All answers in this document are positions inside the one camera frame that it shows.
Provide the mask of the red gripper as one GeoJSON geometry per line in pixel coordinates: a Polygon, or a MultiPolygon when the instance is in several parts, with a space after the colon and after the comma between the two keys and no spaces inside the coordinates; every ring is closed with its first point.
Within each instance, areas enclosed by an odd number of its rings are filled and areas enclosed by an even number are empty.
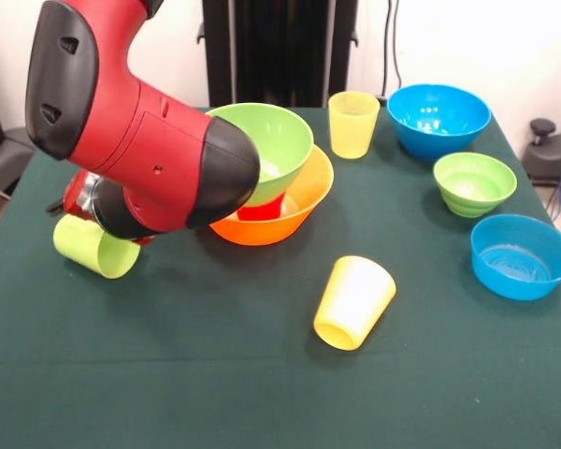
{"type": "Polygon", "coordinates": [[[154,230],[132,215],[118,183],[84,169],[67,185],[63,199],[46,207],[46,213],[50,217],[66,213],[90,220],[113,237],[139,244],[151,242],[156,237],[154,230]]]}

